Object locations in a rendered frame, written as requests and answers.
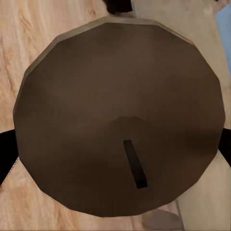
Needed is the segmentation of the cauldron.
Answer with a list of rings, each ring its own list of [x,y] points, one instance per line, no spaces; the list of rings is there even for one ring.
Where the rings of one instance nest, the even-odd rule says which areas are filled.
[[[130,0],[105,0],[107,10],[115,14],[116,12],[132,12]]]

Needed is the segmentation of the pillar candle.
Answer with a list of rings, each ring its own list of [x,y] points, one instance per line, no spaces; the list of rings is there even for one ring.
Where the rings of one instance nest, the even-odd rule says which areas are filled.
[[[196,184],[225,119],[219,78],[190,39],[108,16],[56,36],[13,108],[19,159],[40,190],[102,218],[139,216]]]

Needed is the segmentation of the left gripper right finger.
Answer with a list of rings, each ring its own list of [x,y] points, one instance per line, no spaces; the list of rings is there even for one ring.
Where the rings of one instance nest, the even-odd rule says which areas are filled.
[[[219,151],[222,153],[226,161],[231,166],[231,130],[224,128],[222,131],[220,143],[218,146]]]

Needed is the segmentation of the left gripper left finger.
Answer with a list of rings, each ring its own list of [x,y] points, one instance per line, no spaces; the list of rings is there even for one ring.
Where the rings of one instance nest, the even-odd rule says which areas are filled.
[[[0,133],[0,186],[18,157],[15,130]]]

